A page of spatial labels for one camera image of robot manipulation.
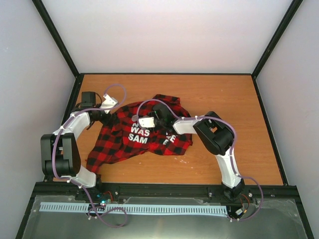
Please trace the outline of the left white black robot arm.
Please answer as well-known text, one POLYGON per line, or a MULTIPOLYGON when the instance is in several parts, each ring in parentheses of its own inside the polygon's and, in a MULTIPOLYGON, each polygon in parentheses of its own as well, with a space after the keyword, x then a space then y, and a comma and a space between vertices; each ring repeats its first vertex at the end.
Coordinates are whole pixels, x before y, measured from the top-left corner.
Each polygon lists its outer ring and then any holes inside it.
POLYGON ((81 102, 71 111, 67 121, 40 139, 44 175, 87 188, 87 196, 95 201, 103 197, 104 188, 96 183, 97 175, 81 165, 77 139, 83 130, 89 129, 95 122, 106 124, 111 119, 110 110, 118 105, 118 101, 108 94, 104 94, 98 104, 97 96, 95 92, 82 93, 81 102))

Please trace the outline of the red black plaid shirt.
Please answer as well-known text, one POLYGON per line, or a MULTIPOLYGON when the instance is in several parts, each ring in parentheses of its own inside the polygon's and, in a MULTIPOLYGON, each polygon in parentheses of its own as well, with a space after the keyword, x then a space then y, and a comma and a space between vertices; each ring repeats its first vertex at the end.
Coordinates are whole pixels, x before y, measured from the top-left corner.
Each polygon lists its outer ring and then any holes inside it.
POLYGON ((86 168, 99 172, 103 164, 114 164, 131 157, 151 152, 157 155, 184 155, 192 145, 191 134, 174 134, 163 127, 142 129, 132 121, 133 115, 146 116, 161 101, 179 117, 189 117, 189 112, 180 104, 178 97, 157 94, 153 101, 131 103, 118 108, 114 122, 102 126, 97 141, 89 153, 86 168))

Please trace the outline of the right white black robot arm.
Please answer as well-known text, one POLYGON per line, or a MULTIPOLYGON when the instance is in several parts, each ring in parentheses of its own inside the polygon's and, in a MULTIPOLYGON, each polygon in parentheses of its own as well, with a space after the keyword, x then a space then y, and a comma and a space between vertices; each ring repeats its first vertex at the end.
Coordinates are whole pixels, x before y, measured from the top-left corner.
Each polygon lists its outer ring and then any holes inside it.
POLYGON ((177 134, 196 134, 205 148, 217 159, 222 176, 224 197, 229 201, 236 200, 244 189, 234 156, 234 130, 213 111, 199 117, 175 117, 161 103, 153 107, 148 116, 154 118, 154 126, 164 127, 177 134))

